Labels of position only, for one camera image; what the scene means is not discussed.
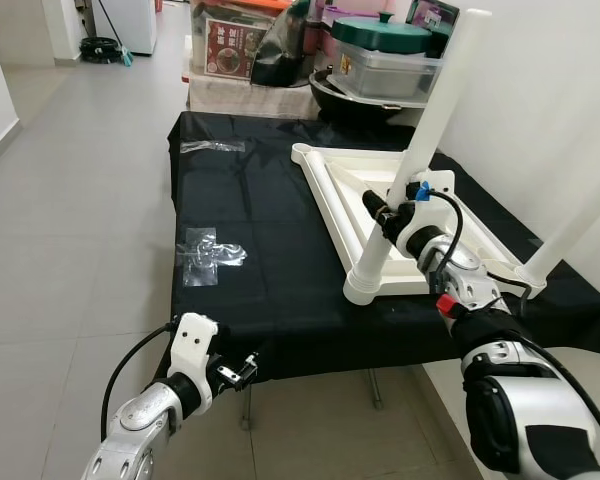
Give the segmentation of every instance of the metal table leg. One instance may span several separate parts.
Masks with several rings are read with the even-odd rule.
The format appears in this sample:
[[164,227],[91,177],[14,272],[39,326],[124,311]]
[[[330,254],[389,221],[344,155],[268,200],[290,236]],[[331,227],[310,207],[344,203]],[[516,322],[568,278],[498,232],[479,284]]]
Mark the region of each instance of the metal table leg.
[[369,383],[371,384],[371,393],[373,395],[373,406],[376,410],[382,410],[382,397],[380,396],[380,389],[378,388],[378,379],[376,378],[376,371],[373,368],[367,369],[367,375],[369,376]]
[[244,390],[242,400],[242,418],[240,419],[240,428],[245,432],[251,430],[251,385]]

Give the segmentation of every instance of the white appliance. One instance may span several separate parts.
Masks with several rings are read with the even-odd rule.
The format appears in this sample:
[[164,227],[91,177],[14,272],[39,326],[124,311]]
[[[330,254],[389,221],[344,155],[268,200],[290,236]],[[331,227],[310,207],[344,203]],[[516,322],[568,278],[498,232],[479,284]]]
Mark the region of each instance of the white appliance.
[[[156,46],[155,0],[100,0],[120,41],[132,53],[151,55]],[[115,39],[100,1],[92,0],[93,20],[99,37]]]

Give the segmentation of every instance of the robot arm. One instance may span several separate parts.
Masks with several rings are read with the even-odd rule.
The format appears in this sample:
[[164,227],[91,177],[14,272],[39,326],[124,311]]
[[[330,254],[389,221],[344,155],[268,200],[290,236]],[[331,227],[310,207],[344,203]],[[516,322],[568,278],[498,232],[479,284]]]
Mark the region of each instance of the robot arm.
[[432,210],[428,190],[410,184],[395,212],[372,191],[363,202],[384,236],[442,293],[437,307],[462,358],[473,452],[509,477],[600,478],[594,417],[563,375],[570,374],[531,348],[481,259],[444,232],[445,217],[425,215]]
[[114,414],[109,434],[89,461],[83,480],[150,480],[154,459],[190,415],[205,413],[224,389],[241,390],[255,378],[258,354],[235,372],[210,358],[218,325],[195,313],[182,316],[171,345],[168,378],[158,379]]

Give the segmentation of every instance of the clear tape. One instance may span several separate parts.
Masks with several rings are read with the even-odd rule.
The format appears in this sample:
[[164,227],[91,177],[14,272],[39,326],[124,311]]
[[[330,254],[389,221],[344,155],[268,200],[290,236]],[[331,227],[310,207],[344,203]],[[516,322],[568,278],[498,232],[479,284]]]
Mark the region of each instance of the clear tape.
[[240,245],[216,243],[215,228],[187,228],[185,243],[176,245],[185,287],[218,284],[218,265],[240,267],[247,252]]
[[199,142],[181,142],[180,153],[195,152],[196,150],[217,150],[219,152],[244,152],[244,142],[218,142],[212,140],[201,140]]

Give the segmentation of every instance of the black table cover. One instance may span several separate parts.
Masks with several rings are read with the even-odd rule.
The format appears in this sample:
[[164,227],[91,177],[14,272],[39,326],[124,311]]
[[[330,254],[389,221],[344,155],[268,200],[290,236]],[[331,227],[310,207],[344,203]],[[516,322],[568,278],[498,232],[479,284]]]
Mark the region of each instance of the black table cover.
[[[380,297],[359,307],[342,294],[345,272],[291,145],[402,150],[405,127],[351,129],[321,121],[182,113],[169,135],[176,242],[187,228],[215,227],[219,243],[248,253],[219,267],[218,285],[184,287],[173,277],[172,313],[208,315],[228,326],[218,350],[239,363],[265,340],[275,346],[260,380],[456,357],[435,296]],[[184,141],[244,142],[245,151],[180,153]],[[456,174],[456,193],[522,261],[537,239],[451,158],[433,169]],[[515,309],[516,297],[507,296]],[[528,304],[522,322],[544,346],[600,353],[600,294],[566,263]]]

